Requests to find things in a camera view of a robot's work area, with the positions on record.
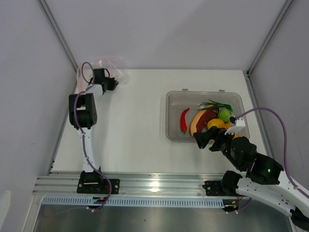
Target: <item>plastic bag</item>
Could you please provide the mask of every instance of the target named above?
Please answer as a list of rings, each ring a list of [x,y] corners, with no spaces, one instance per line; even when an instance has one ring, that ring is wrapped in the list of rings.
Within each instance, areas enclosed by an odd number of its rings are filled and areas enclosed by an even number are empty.
[[[126,62],[123,58],[119,57],[104,57],[99,58],[96,61],[89,62],[94,69],[107,69],[110,73],[108,75],[107,71],[105,71],[106,77],[115,78],[119,82],[120,85],[126,84],[129,82],[129,74],[127,70]],[[83,67],[83,74],[82,75],[82,64],[78,66],[77,73],[76,73],[76,80],[77,80],[77,88],[79,92],[85,90],[92,78],[92,71],[88,64],[85,64]]]

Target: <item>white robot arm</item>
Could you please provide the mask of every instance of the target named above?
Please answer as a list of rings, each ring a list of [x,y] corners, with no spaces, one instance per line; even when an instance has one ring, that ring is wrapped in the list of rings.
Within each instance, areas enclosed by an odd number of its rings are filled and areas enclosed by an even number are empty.
[[[213,139],[210,151],[221,151],[237,170],[246,172],[244,177],[227,171],[220,182],[222,191],[228,196],[239,194],[265,203],[309,231],[309,191],[292,179],[297,185],[294,187],[284,168],[273,158],[259,154],[246,137],[234,139],[234,134],[245,126],[242,118],[231,117],[230,122],[232,127],[228,130],[212,127],[194,134],[199,148],[205,148]]]

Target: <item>yellow pepper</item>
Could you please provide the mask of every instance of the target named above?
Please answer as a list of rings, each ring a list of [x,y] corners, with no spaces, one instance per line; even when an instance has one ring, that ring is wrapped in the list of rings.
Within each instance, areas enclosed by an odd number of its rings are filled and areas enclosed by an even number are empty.
[[[211,127],[225,128],[225,123],[222,119],[214,118],[207,123],[207,129],[210,129]]]

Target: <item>wire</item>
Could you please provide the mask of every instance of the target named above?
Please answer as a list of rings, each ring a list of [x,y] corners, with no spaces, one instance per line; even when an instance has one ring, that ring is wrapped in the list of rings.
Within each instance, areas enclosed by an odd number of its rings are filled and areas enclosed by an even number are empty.
[[[283,164],[284,164],[284,169],[285,169],[285,173],[289,179],[289,181],[291,182],[291,184],[299,191],[301,192],[305,197],[307,197],[309,199],[309,195],[307,193],[305,193],[302,189],[298,188],[297,184],[294,182],[294,180],[292,179],[291,175],[290,175],[290,171],[288,168],[288,163],[287,163],[287,133],[286,133],[286,128],[284,125],[284,122],[282,120],[282,118],[273,110],[269,109],[269,108],[265,108],[265,107],[256,107],[253,108],[251,110],[248,110],[247,112],[239,115],[236,117],[236,119],[239,119],[240,117],[245,116],[248,113],[251,113],[253,111],[257,111],[257,110],[266,110],[271,112],[272,114],[274,114],[277,119],[280,121],[282,129],[283,129],[283,136],[284,136],[284,144],[283,144]]]
[[[245,203],[245,205],[244,205],[242,208],[238,209],[237,212],[239,212],[239,211],[244,210],[245,208],[247,208],[251,201],[252,201],[252,198],[250,198],[250,199],[247,201],[247,203]]]
[[[89,164],[89,166],[90,166],[96,173],[98,173],[98,174],[101,175],[104,179],[107,180],[107,182],[108,182],[108,184],[109,184],[109,187],[110,187],[110,188],[109,188],[109,193],[108,193],[108,196],[107,196],[106,200],[105,200],[105,201],[102,203],[102,205],[100,205],[98,208],[93,209],[93,210],[92,210],[92,212],[93,212],[93,211],[98,211],[98,210],[100,210],[100,209],[103,208],[103,206],[107,203],[108,199],[110,198],[110,196],[111,196],[111,194],[112,194],[112,184],[111,184],[111,181],[109,180],[109,178],[108,178],[106,175],[104,175],[102,172],[100,172],[99,170],[97,170],[97,169],[92,165],[92,163],[89,161],[89,156],[87,155],[86,147],[85,147],[85,134],[84,134],[84,130],[82,129],[82,127],[80,126],[80,124],[79,124],[79,122],[78,122],[78,120],[77,120],[77,100],[78,100],[78,98],[79,98],[82,94],[86,93],[89,89],[91,89],[91,88],[94,86],[93,83],[94,83],[94,80],[95,80],[94,70],[93,70],[93,68],[92,68],[92,66],[91,66],[91,64],[90,64],[89,62],[84,62],[84,63],[83,63],[83,65],[82,65],[82,76],[84,77],[84,75],[83,75],[83,67],[84,67],[84,65],[85,65],[86,63],[89,64],[89,66],[91,67],[91,70],[92,70],[92,74],[93,74],[92,85],[89,86],[89,87],[87,87],[85,91],[82,91],[82,92],[80,92],[80,93],[77,94],[77,96],[76,96],[76,98],[75,98],[75,101],[74,101],[74,107],[73,107],[74,120],[75,120],[75,123],[76,123],[78,129],[79,129],[79,130],[81,131],[81,133],[82,133],[83,152],[84,152],[84,157],[85,157],[85,159],[87,160],[87,163]]]
[[[95,81],[95,72],[94,72],[94,70],[93,70],[93,67],[92,67],[92,65],[89,63],[89,62],[84,62],[83,64],[82,64],[82,67],[81,67],[81,73],[82,73],[82,77],[83,77],[83,79],[88,83],[88,84],[90,84],[90,81],[87,81],[86,80],[86,78],[85,78],[85,76],[84,76],[84,65],[85,64],[88,64],[89,66],[90,66],[90,68],[91,68],[91,71],[92,71],[92,84],[94,84],[94,81]]]

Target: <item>metal frame edge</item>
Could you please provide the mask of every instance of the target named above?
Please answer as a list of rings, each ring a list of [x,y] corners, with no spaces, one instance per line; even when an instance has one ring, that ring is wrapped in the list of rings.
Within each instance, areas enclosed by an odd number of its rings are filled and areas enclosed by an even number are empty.
[[[285,20],[286,16],[288,15],[289,11],[291,10],[293,4],[295,3],[295,0],[286,0],[283,7],[279,11],[279,14],[273,23],[270,31],[268,32],[266,38],[264,39],[261,47],[259,48],[253,62],[251,63],[249,69],[248,69],[248,76],[250,77],[252,72],[254,71],[256,65],[259,63],[261,58],[263,57],[264,53],[268,49],[270,43],[274,39],[276,33],[278,32],[279,27],[282,25],[283,21]]]
[[[75,58],[68,46],[68,43],[66,42],[59,26],[58,23],[55,20],[55,17],[52,13],[52,11],[50,10],[46,0],[37,0],[37,3],[39,4],[43,14],[46,17],[47,22],[49,23],[52,31],[54,32],[56,38],[58,39],[63,51],[65,52],[66,56],[68,57],[72,67],[74,68],[75,71],[77,71],[77,63],[75,61]]]

